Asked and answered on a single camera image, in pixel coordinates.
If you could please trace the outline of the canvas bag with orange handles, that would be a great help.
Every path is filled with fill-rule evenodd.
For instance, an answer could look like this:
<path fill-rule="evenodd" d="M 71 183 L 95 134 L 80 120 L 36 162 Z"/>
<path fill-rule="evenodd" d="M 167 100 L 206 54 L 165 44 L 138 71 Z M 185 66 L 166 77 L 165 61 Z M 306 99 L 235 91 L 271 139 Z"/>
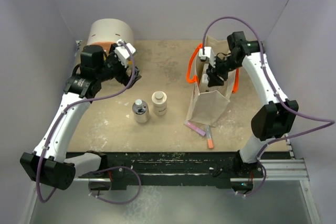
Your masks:
<path fill-rule="evenodd" d="M 224 114 L 230 103 L 231 94 L 238 90 L 239 71 L 230 72 L 223 86 L 211 88 L 200 86 L 202 75 L 206 74 L 208 67 L 208 62 L 199 60 L 200 48 L 200 45 L 196 47 L 188 64 L 186 79 L 192 85 L 193 90 L 186 120 L 213 126 Z"/>

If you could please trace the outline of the white bottle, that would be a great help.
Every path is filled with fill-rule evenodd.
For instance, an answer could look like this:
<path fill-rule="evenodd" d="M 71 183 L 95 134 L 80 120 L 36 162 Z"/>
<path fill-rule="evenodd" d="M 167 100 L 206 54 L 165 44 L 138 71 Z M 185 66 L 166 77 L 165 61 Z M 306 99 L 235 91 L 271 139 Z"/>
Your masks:
<path fill-rule="evenodd" d="M 200 86 L 208 87 L 209 77 L 207 74 L 203 74 L 200 80 Z"/>

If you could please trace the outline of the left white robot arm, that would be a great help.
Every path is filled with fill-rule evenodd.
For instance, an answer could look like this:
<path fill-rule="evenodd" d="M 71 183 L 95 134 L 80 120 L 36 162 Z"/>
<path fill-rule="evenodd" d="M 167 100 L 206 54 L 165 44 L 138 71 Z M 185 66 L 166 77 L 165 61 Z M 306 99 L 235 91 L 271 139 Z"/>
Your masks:
<path fill-rule="evenodd" d="M 77 178 L 89 189 L 125 190 L 129 186 L 229 186 L 229 158 L 205 152 L 99 152 L 68 154 L 70 140 L 104 81 L 116 79 L 130 88 L 139 78 L 129 69 L 130 46 L 113 44 L 109 51 L 85 46 L 67 80 L 60 107 L 41 142 L 23 153 L 20 164 L 36 187 L 66 190 Z"/>

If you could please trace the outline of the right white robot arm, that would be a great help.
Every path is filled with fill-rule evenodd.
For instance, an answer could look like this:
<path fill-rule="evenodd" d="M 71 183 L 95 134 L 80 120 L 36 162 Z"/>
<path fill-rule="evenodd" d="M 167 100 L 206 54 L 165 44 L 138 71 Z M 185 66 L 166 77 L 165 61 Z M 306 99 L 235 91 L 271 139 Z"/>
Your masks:
<path fill-rule="evenodd" d="M 272 140 L 288 133 L 295 120 L 299 106 L 282 92 L 272 74 L 264 48 L 257 41 L 246 40 L 242 31 L 227 37 L 230 54 L 214 63 L 207 70 L 209 87 L 222 86 L 228 74 L 243 67 L 249 74 L 261 101 L 261 108 L 251 120 L 252 136 L 234 159 L 234 173 L 246 177 L 257 168 L 258 158 Z"/>

